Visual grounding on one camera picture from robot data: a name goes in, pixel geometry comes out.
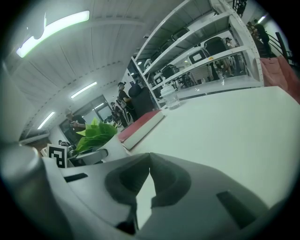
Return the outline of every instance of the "ceiling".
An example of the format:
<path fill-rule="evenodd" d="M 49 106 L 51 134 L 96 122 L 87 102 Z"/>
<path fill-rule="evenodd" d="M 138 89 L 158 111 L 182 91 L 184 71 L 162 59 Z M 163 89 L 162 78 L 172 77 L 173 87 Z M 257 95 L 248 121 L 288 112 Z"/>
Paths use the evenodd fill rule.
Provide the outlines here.
<path fill-rule="evenodd" d="M 24 58 L 15 53 L 20 45 L 16 39 L 12 40 L 7 69 L 35 109 L 21 138 L 38 135 L 60 124 L 65 119 L 65 108 L 76 111 L 116 85 L 136 48 L 144 43 L 143 36 L 151 33 L 182 1 L 51 0 L 47 5 L 35 6 L 28 15 L 46 12 L 47 25 L 86 10 L 90 11 L 90 19 L 53 34 Z M 24 27 L 17 31 L 23 34 Z M 30 34 L 25 34 L 22 42 L 29 37 Z M 95 81 L 97 85 L 70 98 Z M 37 130 L 51 112 L 55 114 Z"/>

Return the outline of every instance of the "pink fabric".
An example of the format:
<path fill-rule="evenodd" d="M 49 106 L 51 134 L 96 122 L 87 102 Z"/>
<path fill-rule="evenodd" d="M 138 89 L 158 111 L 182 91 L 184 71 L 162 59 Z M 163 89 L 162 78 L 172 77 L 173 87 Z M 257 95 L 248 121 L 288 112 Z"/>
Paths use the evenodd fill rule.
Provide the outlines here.
<path fill-rule="evenodd" d="M 260 60 L 264 85 L 282 88 L 300 104 L 300 81 L 285 58 L 280 56 Z"/>
<path fill-rule="evenodd" d="M 288 86 L 277 58 L 261 58 L 264 85 L 278 86 L 287 91 Z"/>
<path fill-rule="evenodd" d="M 300 81 L 283 56 L 278 57 L 279 65 L 287 81 L 289 93 L 300 104 Z"/>

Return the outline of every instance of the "table surface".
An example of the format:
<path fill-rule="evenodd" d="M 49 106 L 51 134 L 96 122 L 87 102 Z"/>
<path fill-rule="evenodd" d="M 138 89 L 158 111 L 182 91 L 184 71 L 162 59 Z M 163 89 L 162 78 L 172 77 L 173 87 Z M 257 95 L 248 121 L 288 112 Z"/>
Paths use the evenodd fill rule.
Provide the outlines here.
<path fill-rule="evenodd" d="M 279 87 L 181 101 L 130 152 L 155 152 L 221 170 L 269 207 L 289 193 L 300 160 L 300 105 Z M 144 222 L 155 196 L 149 177 L 137 197 Z"/>

